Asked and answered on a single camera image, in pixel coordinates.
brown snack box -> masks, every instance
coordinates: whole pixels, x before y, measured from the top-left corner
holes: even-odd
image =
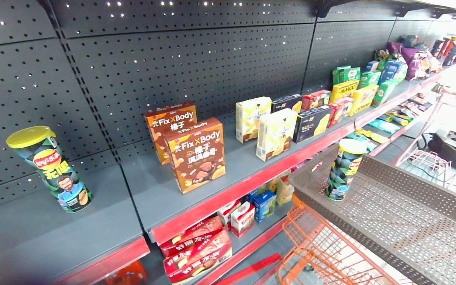
[[[232,256],[232,243],[225,230],[188,247],[163,261],[173,285],[191,281]]]
[[[161,251],[165,257],[169,257],[183,250],[185,247],[196,243],[197,238],[218,231],[219,229],[223,229],[221,218],[206,218],[185,230],[184,233],[160,245]]]
[[[145,121],[161,164],[167,164],[170,157],[163,135],[184,128],[186,123],[196,123],[196,107],[193,103],[182,103],[150,110],[145,113]]]
[[[223,125],[216,118],[183,133],[165,133],[172,168],[183,194],[226,173]]]

blue snack box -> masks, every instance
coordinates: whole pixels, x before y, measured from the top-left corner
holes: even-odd
[[[255,206],[255,220],[261,222],[274,213],[276,194],[267,190],[255,198],[253,205]]]

red cookie box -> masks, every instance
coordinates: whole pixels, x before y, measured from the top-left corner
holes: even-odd
[[[183,234],[177,235],[175,238],[160,245],[164,257],[170,257],[184,250],[185,247],[201,241],[204,237],[212,232],[223,229],[223,224],[219,217],[206,218],[196,225],[185,230]]]
[[[165,272],[173,285],[183,284],[216,267],[232,256],[232,243],[225,230],[203,242],[166,258]]]

potato chip can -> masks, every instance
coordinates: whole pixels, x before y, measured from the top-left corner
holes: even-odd
[[[54,137],[49,127],[35,126],[11,134],[7,145],[35,169],[65,212],[76,213],[91,203],[92,193],[62,156]]]
[[[327,180],[328,186],[325,189],[328,198],[335,201],[344,200],[366,150],[365,144],[356,139],[339,141],[339,152],[332,164]]]

shelf bracket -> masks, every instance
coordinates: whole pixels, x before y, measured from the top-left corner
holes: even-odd
[[[330,12],[330,9],[332,9],[332,7],[355,1],[357,0],[322,0],[318,3],[316,16],[318,18],[325,18],[328,15],[328,12]]]

